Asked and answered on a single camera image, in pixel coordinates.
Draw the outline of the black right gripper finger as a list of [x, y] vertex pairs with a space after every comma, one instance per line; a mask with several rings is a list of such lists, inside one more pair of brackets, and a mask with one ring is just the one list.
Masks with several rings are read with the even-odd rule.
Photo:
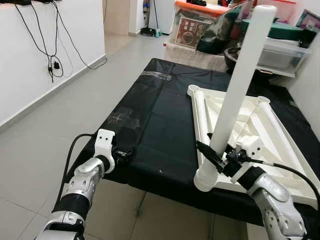
[[196, 149], [212, 163], [217, 169], [224, 169], [226, 163], [217, 155], [217, 153], [210, 147], [208, 144], [205, 144], [201, 141], [196, 142]]

